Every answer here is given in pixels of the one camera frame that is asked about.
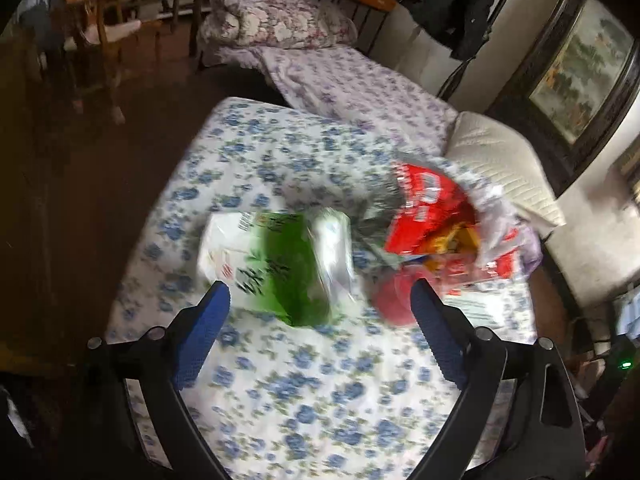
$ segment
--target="white pillow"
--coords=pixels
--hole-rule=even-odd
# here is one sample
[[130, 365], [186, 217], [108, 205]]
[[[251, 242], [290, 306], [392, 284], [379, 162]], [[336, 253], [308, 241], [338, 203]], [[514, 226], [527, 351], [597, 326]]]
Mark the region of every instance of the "white pillow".
[[564, 225], [536, 152], [515, 130], [483, 115], [462, 112], [445, 156], [501, 184], [518, 213], [538, 230]]

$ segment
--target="dark wooden frame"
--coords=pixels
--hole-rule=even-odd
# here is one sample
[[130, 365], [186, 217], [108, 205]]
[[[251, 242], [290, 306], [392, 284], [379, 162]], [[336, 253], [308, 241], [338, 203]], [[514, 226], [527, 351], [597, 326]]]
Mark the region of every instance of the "dark wooden frame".
[[573, 144], [565, 140], [551, 120], [529, 99], [556, 58], [584, 2], [558, 1], [536, 43], [486, 112], [527, 137], [556, 195], [580, 176], [611, 138], [638, 94], [640, 82], [640, 43], [634, 40], [620, 77]]

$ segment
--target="white wall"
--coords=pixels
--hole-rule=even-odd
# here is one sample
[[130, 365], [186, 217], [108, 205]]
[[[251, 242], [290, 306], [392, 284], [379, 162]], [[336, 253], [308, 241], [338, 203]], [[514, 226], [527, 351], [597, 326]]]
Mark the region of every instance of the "white wall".
[[613, 166], [639, 132], [636, 98], [611, 140], [558, 199], [567, 224], [554, 231], [547, 247], [585, 308], [607, 299], [640, 270], [640, 217]]
[[[450, 100], [459, 110], [483, 112], [516, 70], [544, 27], [558, 0], [507, 0], [489, 42], [466, 70]], [[404, 7], [396, 7], [380, 33], [371, 57], [394, 68], [415, 23]], [[458, 65], [450, 51], [422, 32], [402, 59], [398, 70], [430, 93], [438, 89]]]

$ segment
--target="black pole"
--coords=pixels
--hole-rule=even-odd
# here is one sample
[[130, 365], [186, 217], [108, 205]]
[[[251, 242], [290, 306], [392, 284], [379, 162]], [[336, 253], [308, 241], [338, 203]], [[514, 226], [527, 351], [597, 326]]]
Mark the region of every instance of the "black pole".
[[[504, 7], [504, 4], [507, 3], [507, 0], [498, 0], [497, 5], [494, 7], [491, 15], [489, 15], [489, 19], [487, 20], [487, 28], [484, 34], [484, 43], [489, 41], [489, 36], [491, 35], [492, 27], [494, 26], [495, 20], [498, 19], [498, 14]], [[449, 101], [454, 92], [458, 89], [462, 78], [465, 75], [466, 67], [476, 58], [476, 56], [470, 57], [469, 59], [464, 60], [458, 67], [451, 73], [447, 80], [443, 83], [438, 90], [438, 97], [443, 101]]]

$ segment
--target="floral bed sheet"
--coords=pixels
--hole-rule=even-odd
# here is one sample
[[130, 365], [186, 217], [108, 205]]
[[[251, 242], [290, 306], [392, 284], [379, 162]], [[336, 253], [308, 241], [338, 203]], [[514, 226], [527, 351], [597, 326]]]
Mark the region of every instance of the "floral bed sheet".
[[309, 0], [209, 0], [199, 40], [235, 47], [321, 48], [354, 43], [353, 22], [335, 5]]
[[204, 61], [257, 68], [292, 107], [391, 136], [398, 144], [420, 142], [431, 155], [442, 154], [458, 116], [402, 74], [346, 45], [304, 50], [209, 45]]
[[[138, 338], [197, 304], [200, 235], [213, 212], [347, 213], [390, 171], [392, 137], [306, 112], [239, 98], [207, 119], [148, 216], [114, 302], [107, 340]], [[405, 151], [423, 153], [420, 139]], [[473, 184], [472, 174], [453, 164]], [[234, 311], [193, 388], [181, 392], [204, 439], [232, 478], [401, 480], [438, 434], [458, 397], [417, 327], [395, 328], [366, 300], [375, 257], [358, 245], [359, 315], [292, 328]], [[493, 292], [502, 338], [534, 338], [529, 291], [519, 275]], [[508, 384], [497, 398], [476, 461], [495, 443]], [[149, 455], [166, 457], [137, 383], [130, 395]]]

